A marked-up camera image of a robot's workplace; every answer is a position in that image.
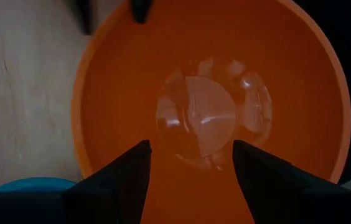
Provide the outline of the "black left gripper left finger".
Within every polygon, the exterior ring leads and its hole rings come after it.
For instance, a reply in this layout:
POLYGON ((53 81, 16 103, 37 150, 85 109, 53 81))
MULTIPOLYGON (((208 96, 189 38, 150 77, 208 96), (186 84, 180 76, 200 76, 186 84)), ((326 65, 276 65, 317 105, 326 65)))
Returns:
POLYGON ((152 149, 143 140, 62 194, 66 224, 140 224, 152 149))

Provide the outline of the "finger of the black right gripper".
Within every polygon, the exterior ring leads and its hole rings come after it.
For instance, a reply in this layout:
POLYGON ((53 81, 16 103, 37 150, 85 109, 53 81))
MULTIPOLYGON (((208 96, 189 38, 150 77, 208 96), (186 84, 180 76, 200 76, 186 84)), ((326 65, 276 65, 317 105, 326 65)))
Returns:
POLYGON ((133 19, 138 24, 144 24, 153 0, 129 0, 133 19))
POLYGON ((96 0, 65 0, 83 35, 92 35, 95 30, 95 3, 96 0))

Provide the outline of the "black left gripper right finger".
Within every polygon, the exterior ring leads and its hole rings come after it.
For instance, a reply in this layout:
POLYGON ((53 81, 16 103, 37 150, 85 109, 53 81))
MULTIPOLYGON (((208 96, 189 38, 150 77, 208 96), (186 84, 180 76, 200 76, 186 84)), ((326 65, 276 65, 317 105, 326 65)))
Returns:
POLYGON ((233 142, 232 160, 256 224, 335 222, 351 193, 242 140, 233 142))

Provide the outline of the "orange plastic bowl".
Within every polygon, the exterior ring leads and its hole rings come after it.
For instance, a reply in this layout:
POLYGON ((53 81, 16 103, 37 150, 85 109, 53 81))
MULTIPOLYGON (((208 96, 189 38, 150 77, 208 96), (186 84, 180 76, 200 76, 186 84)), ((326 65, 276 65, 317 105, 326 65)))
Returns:
POLYGON ((252 223, 235 177, 244 140, 336 182, 351 136, 341 64, 292 0, 123 3, 78 66, 71 125, 84 177, 142 140, 147 224, 252 223))

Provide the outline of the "blue plastic bowl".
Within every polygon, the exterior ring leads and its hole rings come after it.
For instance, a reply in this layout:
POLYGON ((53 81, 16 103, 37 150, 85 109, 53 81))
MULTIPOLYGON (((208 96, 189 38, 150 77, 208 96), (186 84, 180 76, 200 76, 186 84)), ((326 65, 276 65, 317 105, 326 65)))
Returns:
POLYGON ((73 187, 75 184, 75 182, 70 180, 54 177, 31 177, 2 184, 0 185, 0 192, 63 191, 73 187))

